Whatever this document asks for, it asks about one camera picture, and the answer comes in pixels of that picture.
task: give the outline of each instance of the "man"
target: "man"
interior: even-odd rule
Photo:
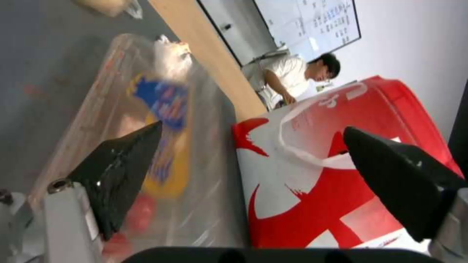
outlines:
[[[309,80],[316,82],[335,78],[340,73],[340,62],[331,53],[306,63],[297,56],[285,56],[254,74],[249,82],[262,98],[268,110],[296,102],[296,98],[309,87]]]

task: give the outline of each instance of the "gray floor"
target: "gray floor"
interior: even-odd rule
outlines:
[[[146,0],[144,19],[108,18],[71,0],[0,4],[0,188],[28,192],[70,124],[112,38],[174,34]]]

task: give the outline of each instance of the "red object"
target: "red object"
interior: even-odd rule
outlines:
[[[373,77],[309,100],[316,102],[291,122],[285,123],[283,129],[289,129],[289,134],[284,131],[283,135],[295,137],[296,144],[319,158],[345,152],[342,132],[347,126],[355,126],[388,139],[399,138],[402,143],[416,145],[463,176],[431,118],[413,93],[397,80]],[[269,184],[262,181],[267,176],[258,177],[257,174],[273,175],[275,166],[294,165],[285,161],[284,156],[277,153],[276,146],[272,146],[277,133],[271,132],[291,108],[267,114],[267,121],[262,121],[263,124],[258,120],[265,118],[254,119],[260,125],[252,125],[252,120],[247,120],[233,127],[236,147],[259,154],[239,158],[244,189],[254,189],[253,192],[246,192],[250,197],[246,199],[253,246],[304,248],[329,231],[338,247],[351,248],[401,229],[402,226],[380,203],[357,170],[310,169],[310,178],[316,178],[316,181],[308,192],[292,189],[285,179],[285,187],[299,202],[279,214],[266,218],[257,216],[256,209],[262,205],[271,207],[272,203],[277,202],[275,198],[281,198],[279,194],[263,191],[271,198],[259,199],[259,188],[268,188]],[[271,171],[268,168],[243,170],[243,166],[249,169],[253,166],[242,162],[272,168]],[[249,182],[260,183],[246,187]]]
[[[110,240],[105,242],[102,255],[107,258],[116,259],[116,262],[126,259],[132,254],[132,245],[128,241],[127,237],[117,232]]]
[[[155,200],[147,194],[138,194],[135,202],[127,213],[125,225],[135,234],[144,233],[151,224],[156,209]]]

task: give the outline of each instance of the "white wall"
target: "white wall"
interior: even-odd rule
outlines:
[[[448,140],[468,79],[468,0],[356,0],[362,39],[335,52],[335,86],[399,79]]]

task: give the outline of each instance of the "clear plastic bag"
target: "clear plastic bag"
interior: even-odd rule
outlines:
[[[186,44],[164,39],[116,37],[29,197],[37,209],[47,184],[67,176],[99,143],[168,117],[141,192],[119,233],[104,244],[107,262],[158,246],[247,246],[230,124],[221,115],[223,94],[188,51]],[[146,85],[169,100],[155,103],[140,92]]]

